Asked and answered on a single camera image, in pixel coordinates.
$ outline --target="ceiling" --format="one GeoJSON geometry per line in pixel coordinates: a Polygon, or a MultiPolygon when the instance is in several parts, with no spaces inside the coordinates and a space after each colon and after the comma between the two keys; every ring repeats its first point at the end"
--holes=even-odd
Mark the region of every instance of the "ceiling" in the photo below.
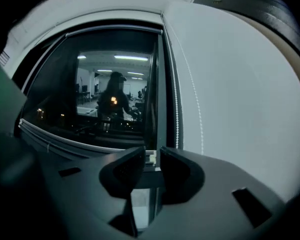
{"type": "Polygon", "coordinates": [[[151,54],[124,52],[124,51],[86,51],[81,52],[78,67],[88,71],[96,72],[103,76],[109,76],[112,72],[120,72],[125,77],[148,78],[151,54]],[[147,61],[136,59],[115,58],[115,56],[129,56],[138,58],[147,58],[147,61]]]}

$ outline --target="person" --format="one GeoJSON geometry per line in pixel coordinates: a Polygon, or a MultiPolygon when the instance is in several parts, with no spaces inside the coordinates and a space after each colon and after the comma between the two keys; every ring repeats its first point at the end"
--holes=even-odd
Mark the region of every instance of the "person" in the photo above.
{"type": "Polygon", "coordinates": [[[142,96],[142,100],[144,101],[146,99],[146,86],[144,88],[141,89],[141,96],[142,96]]]}
{"type": "Polygon", "coordinates": [[[98,117],[124,118],[124,111],[130,114],[130,107],[127,95],[123,92],[125,77],[119,72],[113,72],[105,91],[98,100],[98,117]]]}

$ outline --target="white wall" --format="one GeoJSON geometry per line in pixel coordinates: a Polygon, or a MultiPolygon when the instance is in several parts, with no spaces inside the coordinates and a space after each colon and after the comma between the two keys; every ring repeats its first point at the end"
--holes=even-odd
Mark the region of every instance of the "white wall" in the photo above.
{"type": "Polygon", "coordinates": [[[138,97],[138,91],[141,92],[142,88],[145,88],[147,81],[137,79],[127,79],[124,84],[130,85],[130,92],[133,97],[138,97]]]}
{"type": "Polygon", "coordinates": [[[87,89],[89,92],[89,90],[91,89],[90,72],[88,70],[78,68],[77,73],[76,73],[76,83],[80,85],[79,92],[82,92],[82,85],[88,86],[87,89]]]}
{"type": "Polygon", "coordinates": [[[95,94],[95,72],[90,71],[89,72],[89,85],[88,90],[90,90],[90,95],[95,94]]]}

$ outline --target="black plastic part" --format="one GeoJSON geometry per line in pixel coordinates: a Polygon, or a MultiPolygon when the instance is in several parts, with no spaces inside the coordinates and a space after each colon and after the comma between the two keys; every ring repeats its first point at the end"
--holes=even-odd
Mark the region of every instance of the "black plastic part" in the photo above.
{"type": "Polygon", "coordinates": [[[165,186],[162,171],[143,171],[135,189],[161,188],[165,186]]]}
{"type": "Polygon", "coordinates": [[[173,148],[162,147],[161,171],[166,192],[162,204],[180,204],[189,201],[204,185],[205,174],[201,166],[174,152],[173,148]]]}
{"type": "Polygon", "coordinates": [[[165,86],[166,86],[166,146],[170,148],[183,149],[183,119],[178,116],[177,129],[177,113],[182,115],[181,95],[177,71],[174,72],[176,93],[173,79],[173,67],[176,69],[176,61],[174,52],[171,49],[171,55],[168,45],[171,44],[168,33],[164,32],[162,35],[163,52],[164,52],[164,68],[165,68],[165,86]],[[176,136],[178,130],[178,147],[176,143],[176,136]]]}
{"type": "MultiPolygon", "coordinates": [[[[162,35],[158,35],[157,56],[157,122],[156,122],[156,150],[167,145],[167,87],[166,87],[166,65],[165,52],[162,35]]],[[[160,156],[156,157],[156,166],[160,166],[160,156]]]]}
{"type": "Polygon", "coordinates": [[[137,185],[145,166],[146,149],[142,146],[123,152],[127,153],[124,157],[101,169],[99,180],[111,196],[130,199],[130,194],[137,185]]]}
{"type": "Polygon", "coordinates": [[[138,236],[138,230],[132,212],[132,203],[130,199],[125,204],[123,214],[116,216],[109,222],[109,225],[132,237],[138,236]]]}
{"type": "Polygon", "coordinates": [[[70,176],[72,174],[79,173],[79,172],[81,172],[80,168],[73,167],[73,168],[69,168],[69,169],[65,169],[65,170],[60,170],[59,174],[63,178],[63,177],[70,176]]]}
{"type": "Polygon", "coordinates": [[[272,216],[271,212],[248,189],[238,189],[232,194],[254,228],[272,216]]]}
{"type": "Polygon", "coordinates": [[[300,26],[283,0],[194,0],[248,17],[275,32],[300,55],[300,26]]]}

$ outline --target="ceiling light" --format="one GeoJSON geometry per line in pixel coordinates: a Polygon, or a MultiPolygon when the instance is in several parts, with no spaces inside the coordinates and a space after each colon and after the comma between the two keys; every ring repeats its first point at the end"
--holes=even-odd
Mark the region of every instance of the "ceiling light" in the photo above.
{"type": "Polygon", "coordinates": [[[135,74],[135,75],[143,75],[141,73],[135,73],[135,72],[128,72],[129,74],[135,74]]]}
{"type": "Polygon", "coordinates": [[[137,60],[147,62],[148,58],[145,57],[134,57],[134,56],[123,56],[123,55],[114,55],[116,59],[127,59],[127,60],[137,60]]]}

